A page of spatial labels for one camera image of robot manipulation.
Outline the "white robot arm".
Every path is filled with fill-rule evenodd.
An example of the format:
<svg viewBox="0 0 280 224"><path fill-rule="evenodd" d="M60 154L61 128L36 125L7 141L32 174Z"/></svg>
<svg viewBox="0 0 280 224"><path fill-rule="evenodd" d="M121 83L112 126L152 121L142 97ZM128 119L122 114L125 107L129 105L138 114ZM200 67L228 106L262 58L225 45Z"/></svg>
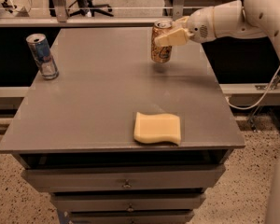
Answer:
<svg viewBox="0 0 280 224"><path fill-rule="evenodd" d="M159 47L198 43L230 36L267 36L280 61L280 0L237 0L202 8L173 22L173 28L155 39ZM265 224L280 224L280 158L275 165Z"/></svg>

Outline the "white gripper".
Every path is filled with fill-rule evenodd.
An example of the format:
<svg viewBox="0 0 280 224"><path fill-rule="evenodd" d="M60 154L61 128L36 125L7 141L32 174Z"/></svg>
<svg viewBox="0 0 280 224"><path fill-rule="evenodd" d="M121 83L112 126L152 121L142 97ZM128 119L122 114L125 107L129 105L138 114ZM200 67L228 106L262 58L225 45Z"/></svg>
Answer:
<svg viewBox="0 0 280 224"><path fill-rule="evenodd" d="M216 39L214 8L205 7L196 10L190 16L175 20L172 27L178 29L159 35L154 39L157 47L182 46L190 39L197 43L214 41Z"/></svg>

